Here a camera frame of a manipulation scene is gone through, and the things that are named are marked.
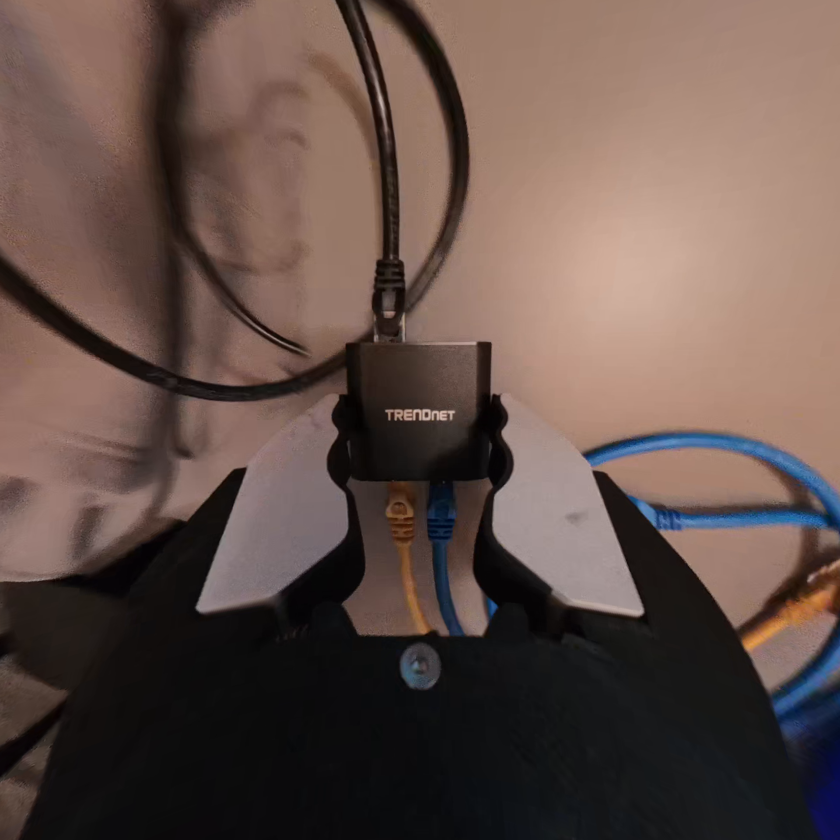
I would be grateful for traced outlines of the blue plastic bin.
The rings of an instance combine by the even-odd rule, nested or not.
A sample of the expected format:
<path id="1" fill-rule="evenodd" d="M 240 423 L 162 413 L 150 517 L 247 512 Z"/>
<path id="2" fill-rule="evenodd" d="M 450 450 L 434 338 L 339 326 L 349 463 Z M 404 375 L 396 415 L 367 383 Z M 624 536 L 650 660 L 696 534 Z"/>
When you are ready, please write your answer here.
<path id="1" fill-rule="evenodd" d="M 839 838 L 838 714 L 813 712 L 783 725 L 785 745 L 821 838 Z"/>

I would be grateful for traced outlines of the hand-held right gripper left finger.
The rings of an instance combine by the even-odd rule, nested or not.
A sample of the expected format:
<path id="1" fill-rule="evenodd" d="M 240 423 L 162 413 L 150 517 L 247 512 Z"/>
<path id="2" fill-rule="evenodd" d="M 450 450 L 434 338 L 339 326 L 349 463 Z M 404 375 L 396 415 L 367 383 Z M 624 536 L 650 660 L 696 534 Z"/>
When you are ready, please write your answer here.
<path id="1" fill-rule="evenodd" d="M 196 610 L 272 607 L 290 627 L 344 603 L 364 578 L 361 522 L 349 488 L 346 405 L 324 396 L 248 463 Z"/>

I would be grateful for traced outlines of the black network switch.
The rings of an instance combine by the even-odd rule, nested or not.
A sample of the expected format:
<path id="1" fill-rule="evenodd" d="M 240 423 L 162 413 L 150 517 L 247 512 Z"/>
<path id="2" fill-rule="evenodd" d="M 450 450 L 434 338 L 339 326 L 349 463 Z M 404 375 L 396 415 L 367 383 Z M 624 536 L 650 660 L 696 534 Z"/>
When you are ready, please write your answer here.
<path id="1" fill-rule="evenodd" d="M 348 343 L 351 476 L 358 481 L 487 477 L 490 342 Z"/>

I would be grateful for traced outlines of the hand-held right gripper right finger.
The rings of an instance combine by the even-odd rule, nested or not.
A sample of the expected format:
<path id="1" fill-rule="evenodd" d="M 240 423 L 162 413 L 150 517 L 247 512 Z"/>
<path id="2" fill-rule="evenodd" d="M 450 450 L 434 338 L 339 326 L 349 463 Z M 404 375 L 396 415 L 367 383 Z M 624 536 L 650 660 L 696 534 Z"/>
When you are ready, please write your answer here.
<path id="1" fill-rule="evenodd" d="M 560 613 L 637 620 L 641 595 L 585 457 L 509 394 L 493 395 L 474 574 L 496 607 L 518 604 L 538 632 Z"/>

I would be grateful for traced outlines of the grey desk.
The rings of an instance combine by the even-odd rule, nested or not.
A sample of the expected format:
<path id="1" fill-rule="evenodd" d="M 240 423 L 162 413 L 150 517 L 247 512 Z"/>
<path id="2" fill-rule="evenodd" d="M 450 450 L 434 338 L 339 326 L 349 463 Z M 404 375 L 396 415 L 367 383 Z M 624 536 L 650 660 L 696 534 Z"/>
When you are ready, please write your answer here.
<path id="1" fill-rule="evenodd" d="M 838 2 L 433 2 L 490 46 L 466 242 L 422 330 L 606 432 L 734 421 L 832 444 Z"/>

